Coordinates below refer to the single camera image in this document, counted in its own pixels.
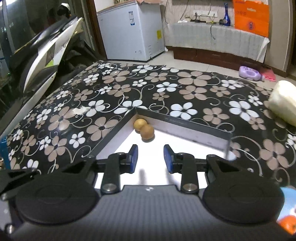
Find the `black circular cover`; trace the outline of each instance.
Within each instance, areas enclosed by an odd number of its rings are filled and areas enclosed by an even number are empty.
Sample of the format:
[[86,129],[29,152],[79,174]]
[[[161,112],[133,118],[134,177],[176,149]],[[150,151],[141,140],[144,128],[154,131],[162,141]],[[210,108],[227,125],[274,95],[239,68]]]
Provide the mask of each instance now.
[[98,198],[93,186],[82,178],[58,173],[39,177],[21,188],[16,206],[27,221],[64,224],[89,213]]
[[284,205],[280,187],[248,172],[221,173],[202,199],[212,214],[239,224],[276,220]]

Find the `brown ball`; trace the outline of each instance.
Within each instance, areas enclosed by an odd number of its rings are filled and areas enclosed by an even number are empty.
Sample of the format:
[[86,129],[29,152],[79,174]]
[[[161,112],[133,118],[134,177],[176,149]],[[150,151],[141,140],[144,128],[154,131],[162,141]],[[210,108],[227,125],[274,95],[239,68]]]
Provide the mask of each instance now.
[[144,140],[150,140],[154,137],[154,128],[151,125],[145,125],[141,128],[140,135]]
[[133,124],[133,127],[136,131],[140,131],[143,126],[147,125],[147,121],[144,119],[137,119],[135,123]]

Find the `box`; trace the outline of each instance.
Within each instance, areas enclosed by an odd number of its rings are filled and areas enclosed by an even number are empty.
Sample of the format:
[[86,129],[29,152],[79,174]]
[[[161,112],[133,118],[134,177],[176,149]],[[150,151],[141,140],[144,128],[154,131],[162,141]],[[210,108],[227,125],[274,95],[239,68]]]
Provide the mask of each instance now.
[[269,6],[261,2],[234,0],[236,29],[268,37]]
[[[155,129],[155,138],[144,142],[133,128],[138,118],[145,119]],[[139,148],[135,173],[120,176],[124,185],[169,185],[180,188],[181,174],[170,174],[163,158],[163,146],[169,144],[175,153],[190,153],[205,159],[209,154],[227,158],[232,134],[213,127],[167,116],[165,114],[133,108],[97,144],[91,152],[96,159],[105,159],[112,153],[127,153],[133,144]],[[100,188],[103,173],[98,174],[95,188]],[[198,172],[199,187],[206,188],[204,172]]]

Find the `wall socket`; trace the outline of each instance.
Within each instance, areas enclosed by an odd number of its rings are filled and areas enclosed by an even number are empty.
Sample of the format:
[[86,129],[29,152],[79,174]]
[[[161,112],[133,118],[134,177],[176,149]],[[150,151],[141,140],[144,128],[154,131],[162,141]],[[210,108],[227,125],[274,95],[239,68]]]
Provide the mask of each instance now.
[[206,11],[206,10],[203,10],[203,11],[195,10],[193,12],[193,15],[195,15],[195,13],[197,13],[198,16],[205,15],[205,16],[214,17],[214,18],[218,17],[218,13],[215,11],[210,11],[210,13],[209,13],[209,11]]

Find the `floral tablecloth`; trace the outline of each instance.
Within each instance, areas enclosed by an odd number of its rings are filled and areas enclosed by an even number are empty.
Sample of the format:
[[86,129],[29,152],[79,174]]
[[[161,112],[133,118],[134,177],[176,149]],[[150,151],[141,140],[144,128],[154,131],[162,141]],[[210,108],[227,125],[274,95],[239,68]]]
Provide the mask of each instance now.
[[80,160],[133,107],[233,133],[229,160],[296,186],[295,129],[267,108],[262,82],[166,66],[94,63],[43,99],[7,137],[12,169]]

